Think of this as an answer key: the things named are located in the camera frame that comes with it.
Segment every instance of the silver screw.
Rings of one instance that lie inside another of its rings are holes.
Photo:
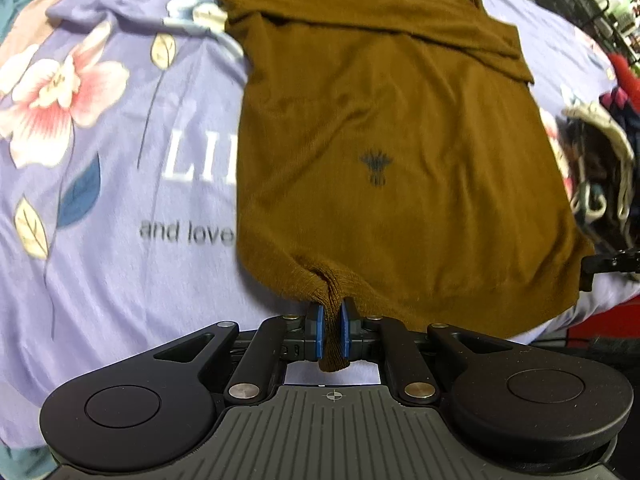
[[[253,399],[260,393],[260,388],[251,383],[234,384],[229,388],[229,395],[236,399]]]
[[[429,383],[411,383],[404,388],[404,392],[415,399],[428,399],[436,393],[436,388]]]

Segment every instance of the white letter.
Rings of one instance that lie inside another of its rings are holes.
[[[218,132],[205,132],[207,134],[207,151],[204,156],[204,169],[202,170],[201,179],[206,182],[213,182],[213,153],[216,150],[216,141],[220,136]]]
[[[190,165],[186,173],[175,173],[175,159],[178,157],[181,138],[182,132],[180,130],[172,130],[169,155],[166,158],[166,167],[162,172],[162,177],[167,180],[177,180],[178,182],[191,182],[193,180],[193,164]]]
[[[229,169],[226,172],[226,183],[236,185],[236,163],[238,162],[238,136],[229,135],[231,148],[229,149]]]

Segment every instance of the blue leaf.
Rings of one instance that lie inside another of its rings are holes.
[[[81,220],[94,206],[100,194],[100,159],[96,153],[91,164],[76,178],[60,200],[56,228]]]

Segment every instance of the gray ribbed plate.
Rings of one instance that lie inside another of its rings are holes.
[[[195,452],[130,480],[532,480],[463,447],[431,408],[407,408],[386,386],[281,386],[231,408]],[[50,480],[96,480],[62,466]],[[614,480],[604,466],[562,480]]]

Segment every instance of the red object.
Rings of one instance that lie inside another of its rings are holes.
[[[613,65],[613,70],[616,72],[616,78],[618,80],[618,85],[622,88],[626,94],[629,96],[629,100],[631,104],[634,106],[636,111],[640,110],[640,79],[638,79],[635,74],[629,68],[626,59],[620,54],[607,54],[611,64]]]
[[[569,338],[590,339],[597,335],[640,338],[640,297],[591,316],[568,332]]]

